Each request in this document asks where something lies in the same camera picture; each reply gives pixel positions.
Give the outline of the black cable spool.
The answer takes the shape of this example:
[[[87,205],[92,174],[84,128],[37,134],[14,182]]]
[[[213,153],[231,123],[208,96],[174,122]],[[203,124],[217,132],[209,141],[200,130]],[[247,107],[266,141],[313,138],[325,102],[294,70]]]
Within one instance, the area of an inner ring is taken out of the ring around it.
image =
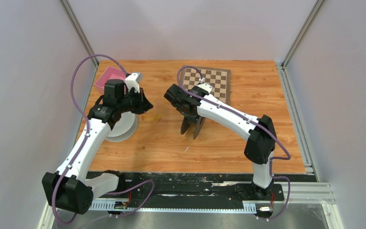
[[[205,120],[206,118],[200,115],[197,116],[184,115],[180,133],[184,135],[190,126],[194,126],[193,139],[196,139],[202,129],[202,126],[204,125]]]

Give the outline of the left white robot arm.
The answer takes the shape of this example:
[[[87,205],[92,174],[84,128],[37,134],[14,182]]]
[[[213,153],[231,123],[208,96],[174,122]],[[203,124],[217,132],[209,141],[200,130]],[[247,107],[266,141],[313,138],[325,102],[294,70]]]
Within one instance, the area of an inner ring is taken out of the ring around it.
[[[116,198],[125,195],[127,185],[120,180],[119,172],[108,170],[92,179],[86,176],[99,147],[122,114],[141,115],[152,108],[139,80],[129,76],[125,80],[106,82],[104,94],[85,116],[84,131],[72,151],[54,173],[47,172],[42,178],[48,204],[53,210],[59,208],[82,215],[98,197],[107,193]]]

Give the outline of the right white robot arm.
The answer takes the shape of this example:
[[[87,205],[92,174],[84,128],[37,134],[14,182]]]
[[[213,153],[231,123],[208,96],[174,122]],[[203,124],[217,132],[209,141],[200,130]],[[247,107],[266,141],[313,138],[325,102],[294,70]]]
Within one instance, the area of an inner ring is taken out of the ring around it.
[[[262,118],[240,112],[211,94],[212,86],[201,83],[185,92],[173,84],[164,94],[176,110],[184,116],[181,134],[194,126],[193,138],[196,139],[205,120],[216,121],[237,133],[246,141],[244,155],[253,163],[253,192],[259,199],[265,199],[272,193],[273,176],[270,174],[270,158],[275,149],[273,137],[276,135],[272,119]]]

